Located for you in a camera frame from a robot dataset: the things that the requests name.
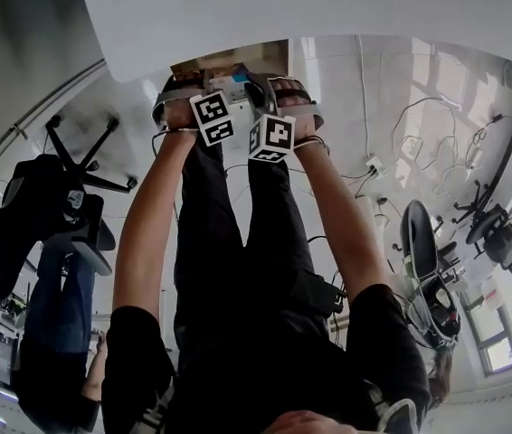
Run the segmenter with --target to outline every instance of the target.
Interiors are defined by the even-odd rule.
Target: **black pants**
[[[280,314],[300,332],[327,337],[326,320],[287,300],[295,276],[314,274],[288,167],[249,160],[248,177],[252,216],[243,247],[222,148],[199,138],[185,161],[175,259],[175,337],[184,358],[254,315]]]

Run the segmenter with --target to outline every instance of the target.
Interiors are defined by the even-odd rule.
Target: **sleeve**
[[[128,433],[170,385],[174,367],[159,323],[146,310],[122,307],[111,315],[101,408],[105,432]]]
[[[427,373],[403,311],[388,286],[372,285],[353,300],[346,353],[389,404],[411,399],[421,424],[431,400]]]
[[[92,432],[99,412],[100,403],[98,401],[92,401],[80,395],[75,411],[77,416],[75,425],[79,426],[85,432]]]

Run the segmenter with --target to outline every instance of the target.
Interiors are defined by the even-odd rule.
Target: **person in jeans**
[[[280,106],[309,103],[299,82],[272,84],[288,92]],[[303,91],[291,96],[295,90]],[[177,131],[195,125],[186,99],[167,102],[163,120],[174,133],[139,187],[119,243],[102,393],[106,432],[153,425],[173,379],[162,418],[167,434],[416,432],[430,400],[424,364],[370,228],[326,148],[311,138],[313,116],[297,118],[296,142],[307,144],[295,153],[344,280],[346,350],[330,342],[326,318],[291,294],[316,275],[286,163],[249,161],[252,216],[243,247],[221,147]],[[158,316],[180,173],[175,376]]]
[[[67,278],[62,288],[63,270]],[[94,271],[77,252],[43,246],[12,374],[19,406],[42,431],[91,432],[100,409],[104,336],[87,376]]]

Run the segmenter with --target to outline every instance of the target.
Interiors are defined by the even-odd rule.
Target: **tiled floor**
[[[307,84],[326,120],[319,133],[330,146],[339,172],[352,176],[366,172],[362,73],[370,132],[368,151],[377,156],[385,167],[384,176],[368,181],[362,193],[373,198],[387,197],[400,212],[410,200],[420,199],[431,215],[441,215],[450,227],[450,218],[454,215],[452,204],[457,200],[463,202],[465,196],[474,191],[474,179],[482,183],[489,180],[509,139],[512,118],[505,118],[488,130],[487,138],[481,143],[476,168],[467,170],[464,167],[472,135],[497,113],[512,117],[512,90],[502,87],[500,82],[503,60],[447,43],[363,36],[360,40],[363,48],[361,69],[358,42],[355,36],[348,35],[293,41],[293,75]],[[76,159],[87,152],[103,132],[106,117],[113,114],[119,117],[121,125],[96,155],[100,163],[96,175],[121,184],[129,175],[143,180],[153,160],[150,140],[156,126],[150,117],[151,107],[167,76],[168,72],[163,71],[119,84],[106,74],[73,99],[62,110],[64,121],[59,133]],[[403,109],[425,97],[444,98],[450,105],[438,100],[424,101],[406,111],[393,133]],[[237,135],[224,147],[227,166],[245,164],[247,160],[246,134],[251,124],[250,111],[237,108],[236,113],[239,115]],[[454,128],[455,140],[448,138],[453,136]],[[403,142],[406,135],[418,138]],[[44,138],[44,130],[32,137],[36,150],[43,148]],[[415,161],[421,144],[421,152]],[[49,143],[47,151],[52,152]],[[457,155],[452,172],[454,151]],[[294,158],[289,160],[289,165],[300,168]],[[361,182],[347,179],[352,192],[357,191]],[[228,183],[233,209],[245,239],[251,216],[245,167],[231,170]],[[292,183],[308,236],[322,234],[318,210],[306,176],[293,173]],[[104,197],[104,218],[119,238],[133,194],[93,192]],[[384,232],[385,255],[398,271],[401,255],[391,247],[393,243],[400,242],[400,219],[391,204],[382,209],[389,219]],[[441,246],[451,235],[451,230],[441,232]],[[175,231],[173,223],[164,274],[166,302],[169,304],[175,301],[172,283]],[[315,241],[311,249],[318,273],[332,278],[336,265],[326,243]],[[115,252],[106,253],[106,257],[113,265]],[[27,280],[22,279],[21,284],[26,284]],[[112,276],[97,279],[94,311],[109,313],[112,286]],[[167,308],[168,314],[173,313],[172,307]]]

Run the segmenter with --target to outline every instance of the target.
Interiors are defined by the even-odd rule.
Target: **black t-shirt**
[[[21,410],[43,432],[93,431],[100,403],[81,395],[87,354],[64,354],[29,338],[12,384]]]
[[[427,376],[389,287],[372,286],[354,300],[346,352],[326,338],[296,332],[278,313],[235,321],[185,363],[167,410],[167,434],[260,433],[290,410],[375,430],[379,416],[366,381],[389,404],[413,400],[422,420],[430,399]],[[108,349],[105,429],[129,432],[168,388],[172,365],[157,321],[136,307],[113,313]]]

